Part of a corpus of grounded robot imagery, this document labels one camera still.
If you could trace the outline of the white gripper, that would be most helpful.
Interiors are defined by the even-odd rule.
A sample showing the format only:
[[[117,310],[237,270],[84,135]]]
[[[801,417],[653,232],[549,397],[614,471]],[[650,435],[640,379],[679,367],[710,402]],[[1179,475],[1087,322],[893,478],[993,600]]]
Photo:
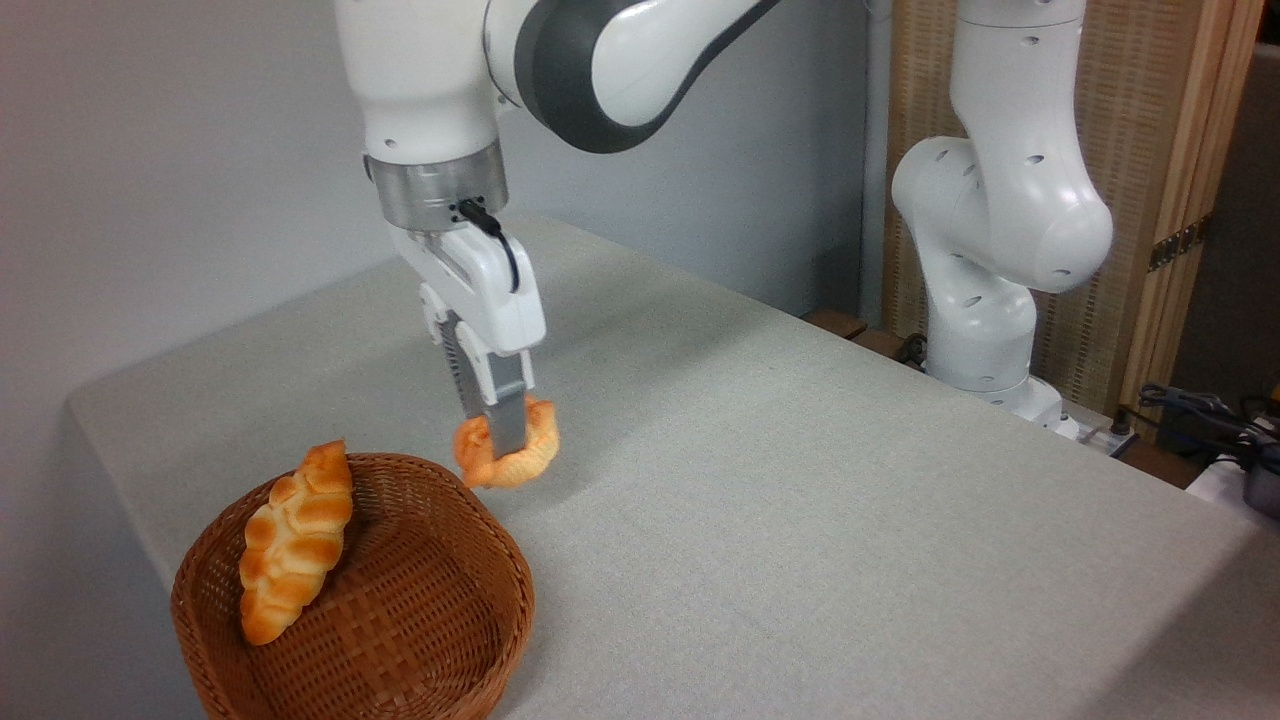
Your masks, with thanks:
[[[517,240],[503,243],[474,223],[421,233],[387,227],[396,251],[419,273],[419,297],[431,341],[445,363],[470,418],[486,420],[492,456],[518,452],[529,442],[524,355],[544,341],[547,320],[529,255]],[[489,352],[483,359],[495,400],[483,395],[480,363],[462,345],[463,323]]]

